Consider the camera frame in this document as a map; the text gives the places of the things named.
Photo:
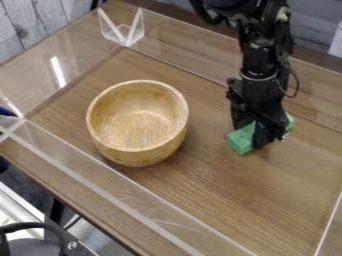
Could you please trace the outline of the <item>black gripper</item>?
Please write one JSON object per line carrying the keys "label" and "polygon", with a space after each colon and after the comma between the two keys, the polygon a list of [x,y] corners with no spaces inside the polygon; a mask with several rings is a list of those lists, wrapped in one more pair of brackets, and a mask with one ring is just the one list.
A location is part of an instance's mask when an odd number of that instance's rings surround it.
{"label": "black gripper", "polygon": [[[277,120],[285,114],[282,100],[289,87],[289,73],[280,72],[268,80],[249,80],[248,78],[227,80],[226,97],[231,102],[231,118],[234,129],[249,125],[257,116],[270,116]],[[253,146],[264,148],[274,141],[274,124],[258,121],[253,134]]]}

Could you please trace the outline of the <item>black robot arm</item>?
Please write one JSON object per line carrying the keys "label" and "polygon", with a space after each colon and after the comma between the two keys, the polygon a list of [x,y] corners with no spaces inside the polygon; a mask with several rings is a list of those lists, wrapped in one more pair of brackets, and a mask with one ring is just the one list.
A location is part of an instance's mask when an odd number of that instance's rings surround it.
{"label": "black robot arm", "polygon": [[289,62],[294,39],[288,0],[189,0],[210,25],[238,31],[242,52],[239,78],[227,80],[226,97],[237,131],[250,127],[252,147],[264,148],[288,135],[290,117],[282,106],[289,81],[297,77]]}

